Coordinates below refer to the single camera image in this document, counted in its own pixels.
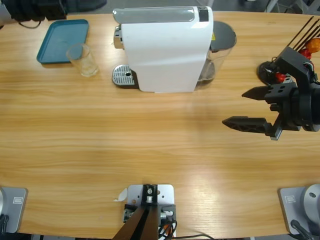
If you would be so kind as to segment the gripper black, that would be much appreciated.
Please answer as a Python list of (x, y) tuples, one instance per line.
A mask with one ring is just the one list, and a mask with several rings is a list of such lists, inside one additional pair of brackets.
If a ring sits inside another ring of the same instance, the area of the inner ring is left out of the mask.
[(265, 118), (232, 116), (222, 123), (240, 132), (265, 134), (278, 140), (282, 131), (308, 132), (320, 130), (320, 86), (311, 83), (307, 91), (300, 90), (295, 83), (257, 86), (244, 92), (244, 98), (266, 101), (271, 111), (278, 116), (271, 124)]

